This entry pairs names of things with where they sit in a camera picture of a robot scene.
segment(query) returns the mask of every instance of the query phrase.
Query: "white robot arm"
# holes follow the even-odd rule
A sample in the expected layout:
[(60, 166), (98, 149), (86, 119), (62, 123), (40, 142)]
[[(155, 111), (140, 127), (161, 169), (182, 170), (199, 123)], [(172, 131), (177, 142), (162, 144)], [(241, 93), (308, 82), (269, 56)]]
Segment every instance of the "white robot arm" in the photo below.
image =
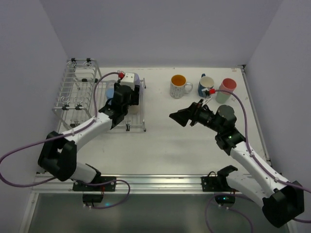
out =
[(191, 126), (199, 122), (217, 132), (215, 139), (219, 148), (237, 160), (253, 178), (247, 178), (236, 172), (237, 168), (229, 166), (217, 172), (220, 187), (244, 193), (262, 207), (272, 225), (279, 228), (304, 212), (304, 194), (298, 188), (301, 185), (297, 181), (291, 183), (277, 173), (248, 145), (235, 128), (237, 119), (232, 107), (222, 105), (214, 114), (200, 100), (189, 108), (170, 114), (170, 118), (183, 127), (191, 120)]
[(44, 143), (38, 164), (60, 181), (72, 179), (85, 183), (101, 183), (101, 173), (94, 167), (77, 162), (77, 152), (101, 133), (118, 125), (127, 114), (130, 105), (139, 104), (139, 85), (134, 84), (134, 73), (125, 73), (114, 85), (114, 95), (96, 116), (72, 130), (51, 132), (47, 139), (60, 137)]

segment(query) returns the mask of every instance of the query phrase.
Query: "dish rack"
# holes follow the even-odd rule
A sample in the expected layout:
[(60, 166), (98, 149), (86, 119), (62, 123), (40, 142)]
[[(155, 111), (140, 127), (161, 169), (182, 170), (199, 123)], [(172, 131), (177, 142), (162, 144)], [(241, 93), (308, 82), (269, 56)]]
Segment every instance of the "dish rack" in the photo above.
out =
[[(56, 102), (52, 108), (59, 119), (58, 131), (70, 130), (89, 120), (94, 114), (93, 92), (95, 83), (101, 78), (98, 63), (94, 59), (67, 60), (63, 79), (59, 87)], [(101, 109), (106, 101), (106, 86), (110, 81), (102, 80), (96, 88), (97, 109)], [(128, 113), (115, 129), (132, 129), (146, 131), (144, 119), (145, 79), (140, 80), (139, 106), (136, 114)]]

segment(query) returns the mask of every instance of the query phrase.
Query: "mug handle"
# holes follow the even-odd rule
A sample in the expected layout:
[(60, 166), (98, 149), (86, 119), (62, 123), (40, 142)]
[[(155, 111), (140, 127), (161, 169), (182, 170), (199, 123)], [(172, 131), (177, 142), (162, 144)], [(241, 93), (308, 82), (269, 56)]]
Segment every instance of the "mug handle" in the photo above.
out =
[[(188, 86), (188, 85), (191, 86), (190, 90), (186, 90), (186, 86)], [(186, 94), (189, 93), (189, 92), (191, 92), (192, 89), (193, 89), (192, 83), (186, 83), (186, 84), (185, 84), (185, 93), (186, 93)]]

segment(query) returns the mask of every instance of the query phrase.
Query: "white table surface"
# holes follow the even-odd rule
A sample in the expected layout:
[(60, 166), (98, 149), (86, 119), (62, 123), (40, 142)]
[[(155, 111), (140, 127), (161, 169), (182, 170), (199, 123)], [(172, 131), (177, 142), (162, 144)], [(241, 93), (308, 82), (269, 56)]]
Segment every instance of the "white table surface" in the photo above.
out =
[[(187, 108), (197, 102), (197, 86), (201, 74), (215, 81), (218, 88), (224, 78), (237, 83), (235, 93), (241, 98), (248, 118), (249, 139), (252, 147), (264, 158), (263, 146), (251, 109), (245, 83), (240, 69), (231, 68), (101, 68), (102, 75), (122, 70), (134, 72), (146, 79), (145, 122), (147, 132), (113, 132), (99, 135), (78, 152), (78, 161), (96, 167), (102, 174), (207, 174), (210, 171), (234, 165), (246, 170), (224, 151), (214, 139), (216, 133), (196, 124), (182, 127), (169, 118), (169, 114)], [(170, 80), (175, 74), (184, 75), (193, 83), (193, 91), (180, 99), (169, 94)], [(235, 110), (236, 127), (244, 135), (244, 118), (237, 100), (227, 102)], [(212, 111), (220, 106), (215, 99), (208, 103)]]

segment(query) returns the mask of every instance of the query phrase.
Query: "white mug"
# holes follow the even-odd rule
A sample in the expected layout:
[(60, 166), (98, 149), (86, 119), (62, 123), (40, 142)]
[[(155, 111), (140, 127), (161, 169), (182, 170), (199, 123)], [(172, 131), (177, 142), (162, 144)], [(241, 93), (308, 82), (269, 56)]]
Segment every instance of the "white mug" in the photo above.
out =
[[(191, 88), (189, 90), (186, 89), (186, 86), (189, 85)], [(192, 83), (188, 83), (186, 78), (180, 74), (174, 75), (171, 79), (171, 87), (170, 87), (170, 95), (173, 98), (182, 98), (184, 94), (192, 91), (193, 85)]]

